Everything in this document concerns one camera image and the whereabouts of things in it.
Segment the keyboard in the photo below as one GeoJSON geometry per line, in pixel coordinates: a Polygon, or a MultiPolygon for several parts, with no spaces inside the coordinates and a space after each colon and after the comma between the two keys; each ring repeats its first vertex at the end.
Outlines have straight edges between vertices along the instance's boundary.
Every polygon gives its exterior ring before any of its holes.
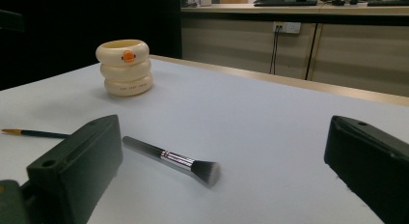
{"type": "Polygon", "coordinates": [[[368,6],[409,6],[409,0],[369,0],[368,6]]]}
{"type": "Polygon", "coordinates": [[[275,7],[275,6],[316,6],[316,0],[296,1],[296,0],[259,0],[253,5],[255,7],[275,7]]]}

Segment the makeup brush handle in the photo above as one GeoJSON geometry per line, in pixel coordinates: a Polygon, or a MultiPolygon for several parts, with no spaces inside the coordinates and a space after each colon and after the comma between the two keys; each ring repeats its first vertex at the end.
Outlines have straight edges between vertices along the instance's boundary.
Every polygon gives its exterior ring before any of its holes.
{"type": "Polygon", "coordinates": [[[157,148],[157,147],[155,147],[153,145],[150,145],[148,143],[142,142],[140,140],[134,139],[134,138],[129,137],[129,136],[125,136],[123,138],[123,142],[126,145],[132,147],[135,150],[144,152],[146,154],[150,154],[150,155],[155,156],[157,158],[160,158],[161,154],[163,152],[165,152],[165,150],[163,150],[163,149],[157,148]]]}

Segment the white table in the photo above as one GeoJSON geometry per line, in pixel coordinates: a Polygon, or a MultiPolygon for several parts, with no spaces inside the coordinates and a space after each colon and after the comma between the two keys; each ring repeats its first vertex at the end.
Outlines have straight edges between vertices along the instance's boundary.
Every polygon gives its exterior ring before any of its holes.
{"type": "MultiPolygon", "coordinates": [[[[124,147],[90,224],[382,223],[324,163],[328,128],[341,115],[409,142],[409,98],[150,58],[136,97],[109,96],[99,64],[0,92],[1,128],[73,133],[118,114],[122,136],[222,166],[209,188],[124,147]]],[[[60,141],[1,134],[0,180],[23,184],[60,141]]]]}

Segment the silver ferrule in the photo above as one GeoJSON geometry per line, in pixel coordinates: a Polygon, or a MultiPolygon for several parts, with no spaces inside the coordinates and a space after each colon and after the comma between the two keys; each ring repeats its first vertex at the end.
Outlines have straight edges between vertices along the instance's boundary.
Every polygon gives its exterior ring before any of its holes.
{"type": "Polygon", "coordinates": [[[162,152],[162,154],[160,154],[160,158],[189,171],[192,167],[193,161],[195,161],[194,159],[180,154],[174,154],[169,151],[162,152]]]}

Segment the power outlet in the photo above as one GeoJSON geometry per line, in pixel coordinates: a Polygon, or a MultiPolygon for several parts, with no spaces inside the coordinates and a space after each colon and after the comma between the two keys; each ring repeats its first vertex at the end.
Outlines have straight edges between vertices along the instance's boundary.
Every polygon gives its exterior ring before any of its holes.
{"type": "Polygon", "coordinates": [[[281,27],[280,33],[300,34],[301,23],[299,22],[274,21],[273,32],[276,32],[278,26],[281,27]]]}

